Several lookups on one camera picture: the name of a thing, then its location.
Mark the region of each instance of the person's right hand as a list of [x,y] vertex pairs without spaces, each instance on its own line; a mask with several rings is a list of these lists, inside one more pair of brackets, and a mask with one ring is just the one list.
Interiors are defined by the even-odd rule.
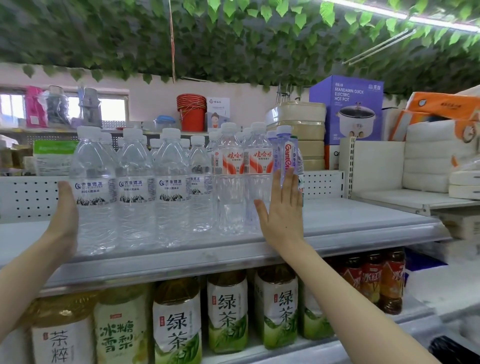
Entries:
[[273,174],[270,212],[262,200],[254,201],[262,233],[276,250],[303,240],[303,200],[298,184],[298,176],[289,168],[280,187],[280,170],[277,170]]
[[72,188],[66,181],[58,182],[59,200],[44,237],[62,262],[73,258],[77,252],[78,209]]

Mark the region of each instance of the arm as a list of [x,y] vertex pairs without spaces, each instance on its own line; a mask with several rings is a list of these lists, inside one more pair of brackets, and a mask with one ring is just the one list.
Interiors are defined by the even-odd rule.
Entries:
[[303,239],[302,197],[298,176],[286,173],[280,188],[274,173],[270,213],[255,201],[267,242],[312,291],[335,333],[355,364],[439,362],[400,326],[337,274]]
[[77,250],[78,211],[68,182],[59,182],[57,211],[35,243],[0,270],[0,343],[55,270]]

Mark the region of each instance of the purple box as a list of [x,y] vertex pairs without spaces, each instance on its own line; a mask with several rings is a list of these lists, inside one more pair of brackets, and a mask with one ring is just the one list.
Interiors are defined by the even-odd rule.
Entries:
[[338,145],[340,138],[382,139],[384,83],[361,78],[330,76],[310,88],[310,102],[327,108],[325,144]]

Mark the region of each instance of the beige storage container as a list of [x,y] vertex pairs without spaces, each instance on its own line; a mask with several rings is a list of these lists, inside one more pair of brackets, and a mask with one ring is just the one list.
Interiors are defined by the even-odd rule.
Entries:
[[299,140],[299,149],[304,159],[323,159],[325,145],[319,140]]
[[279,125],[290,125],[292,135],[299,140],[323,140],[325,137],[325,124],[323,121],[278,121],[267,126],[267,130],[275,130]]
[[325,160],[323,159],[304,159],[303,160],[303,170],[324,170],[325,169]]
[[302,102],[298,100],[281,102],[265,115],[265,122],[302,120],[325,122],[327,109],[320,102]]

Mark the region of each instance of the stack of red buckets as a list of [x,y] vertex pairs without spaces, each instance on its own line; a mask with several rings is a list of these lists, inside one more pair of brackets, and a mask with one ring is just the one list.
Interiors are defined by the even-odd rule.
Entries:
[[184,132],[203,132],[207,99],[197,94],[177,96],[177,110],[180,112],[181,129]]

